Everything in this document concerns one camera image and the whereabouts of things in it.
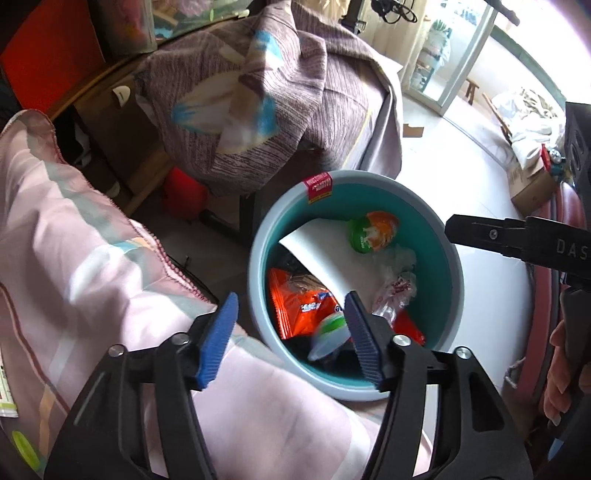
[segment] trash can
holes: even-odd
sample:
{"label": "trash can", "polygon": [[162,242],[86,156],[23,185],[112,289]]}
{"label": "trash can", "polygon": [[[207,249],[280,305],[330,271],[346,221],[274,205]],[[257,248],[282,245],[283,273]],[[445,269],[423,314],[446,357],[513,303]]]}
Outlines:
{"label": "trash can", "polygon": [[279,240],[315,218],[350,220],[376,210],[396,215],[400,229],[395,242],[412,248],[417,255],[417,296],[408,311],[425,334],[426,347],[441,351],[451,347],[462,314],[462,266],[439,217],[411,190],[395,180],[365,171],[340,170],[330,175],[330,196],[309,203],[308,189],[299,183],[277,200],[261,223],[248,266],[252,318],[264,342],[284,361],[285,369],[331,397],[378,400],[387,394],[380,393],[359,373],[337,376],[324,372],[299,361],[282,343],[275,330],[274,307],[267,287],[267,270],[272,266]]}

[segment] green wall trim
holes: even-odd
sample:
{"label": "green wall trim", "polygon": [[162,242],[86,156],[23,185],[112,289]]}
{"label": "green wall trim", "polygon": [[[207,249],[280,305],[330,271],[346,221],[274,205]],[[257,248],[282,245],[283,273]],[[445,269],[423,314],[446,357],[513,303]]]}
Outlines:
{"label": "green wall trim", "polygon": [[565,108],[566,97],[562,94],[558,86],[554,83],[550,75],[536,62],[533,57],[527,53],[515,40],[503,32],[496,25],[492,27],[491,37],[505,47],[513,56],[519,60],[525,68],[527,68],[540,81],[542,85],[548,90],[550,95],[561,106],[562,110]]}

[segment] wooden drawer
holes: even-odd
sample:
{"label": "wooden drawer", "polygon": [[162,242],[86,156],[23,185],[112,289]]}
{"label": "wooden drawer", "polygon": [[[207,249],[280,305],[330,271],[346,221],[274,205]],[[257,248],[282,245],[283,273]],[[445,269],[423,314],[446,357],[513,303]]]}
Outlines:
{"label": "wooden drawer", "polygon": [[[140,194],[150,171],[160,170],[162,145],[157,128],[135,101],[131,73],[139,61],[132,61],[92,87],[74,103],[88,134],[105,154],[115,174],[133,194]],[[130,88],[131,95],[123,107],[113,93],[117,86]]]}

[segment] coiled black cord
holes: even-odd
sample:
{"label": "coiled black cord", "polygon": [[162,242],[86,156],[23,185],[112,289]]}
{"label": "coiled black cord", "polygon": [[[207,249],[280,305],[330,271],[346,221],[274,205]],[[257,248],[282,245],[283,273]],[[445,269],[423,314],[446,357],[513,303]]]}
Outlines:
{"label": "coiled black cord", "polygon": [[[413,12],[413,7],[414,0],[412,0],[410,7],[406,5],[406,0],[371,0],[371,8],[373,11],[388,24],[395,24],[399,22],[401,18],[410,23],[417,23],[418,18]],[[397,17],[392,20],[392,15],[389,15],[390,13],[397,15]]]}

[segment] green plant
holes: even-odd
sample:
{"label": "green plant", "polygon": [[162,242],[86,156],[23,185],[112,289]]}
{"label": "green plant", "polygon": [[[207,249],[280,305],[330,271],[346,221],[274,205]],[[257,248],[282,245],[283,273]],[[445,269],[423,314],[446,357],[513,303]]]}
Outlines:
{"label": "green plant", "polygon": [[435,22],[433,22],[433,25],[431,26],[431,30],[434,30],[436,32],[443,32],[444,30],[447,30],[447,25],[442,20],[435,20]]}

